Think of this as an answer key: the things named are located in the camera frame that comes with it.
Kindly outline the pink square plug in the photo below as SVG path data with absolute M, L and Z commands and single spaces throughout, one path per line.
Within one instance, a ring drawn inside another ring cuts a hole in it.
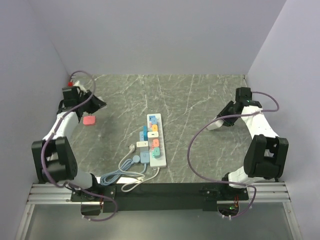
M 84 126 L 94 126 L 96 124 L 96 117 L 94 115 L 87 115 L 83 117 Z

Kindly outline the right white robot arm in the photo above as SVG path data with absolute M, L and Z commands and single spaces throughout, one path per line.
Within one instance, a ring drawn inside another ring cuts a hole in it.
M 248 186 L 281 177 L 285 167 L 289 141 L 272 129 L 264 115 L 266 111 L 259 101 L 253 100 L 252 95 L 249 87 L 237 88 L 235 101 L 231 100 L 216 116 L 218 121 L 208 127 L 231 127 L 241 119 L 251 136 L 243 165 L 222 178 L 228 182 L 219 187 L 219 193 L 226 200 L 232 199 L 243 184 Z

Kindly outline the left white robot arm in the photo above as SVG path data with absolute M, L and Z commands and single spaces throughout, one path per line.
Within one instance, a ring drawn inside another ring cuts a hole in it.
M 79 86 L 64 87 L 62 95 L 53 127 L 43 139 L 31 145 L 38 183 L 61 182 L 61 188 L 71 184 L 81 188 L 82 195 L 88 201 L 94 201 L 100 195 L 97 178 L 78 169 L 69 138 L 84 113 L 93 114 L 107 104 L 90 90 L 82 90 Z

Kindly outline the white triangular socket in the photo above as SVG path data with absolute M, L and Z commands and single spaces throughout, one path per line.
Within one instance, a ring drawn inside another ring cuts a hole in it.
M 209 131 L 213 131 L 213 130 L 216 130 L 216 129 L 222 127 L 223 124 L 224 124 L 224 121 L 222 119 L 219 119 L 219 120 L 217 120 L 215 122 L 212 122 L 210 125 L 208 125 L 206 127 L 206 129 L 209 130 Z

